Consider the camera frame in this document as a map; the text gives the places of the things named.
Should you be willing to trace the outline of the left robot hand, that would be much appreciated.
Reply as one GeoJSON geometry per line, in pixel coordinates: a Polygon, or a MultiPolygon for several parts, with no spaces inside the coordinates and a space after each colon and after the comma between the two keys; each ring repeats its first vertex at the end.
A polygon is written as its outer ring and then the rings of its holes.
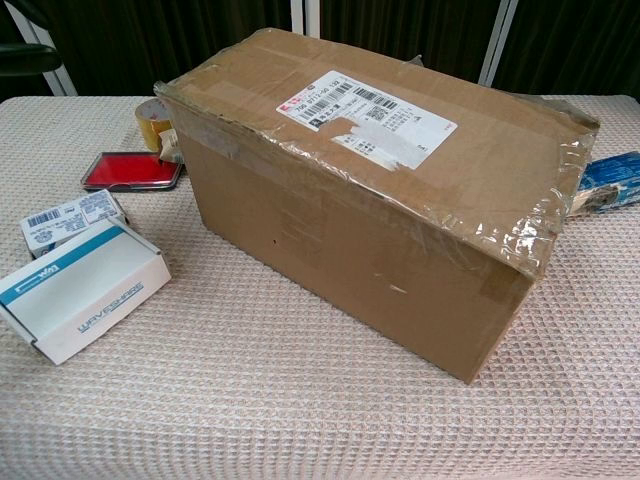
{"type": "Polygon", "coordinates": [[[42,74],[56,70],[62,64],[58,52],[42,44],[2,44],[0,57],[2,76],[42,74]]]}

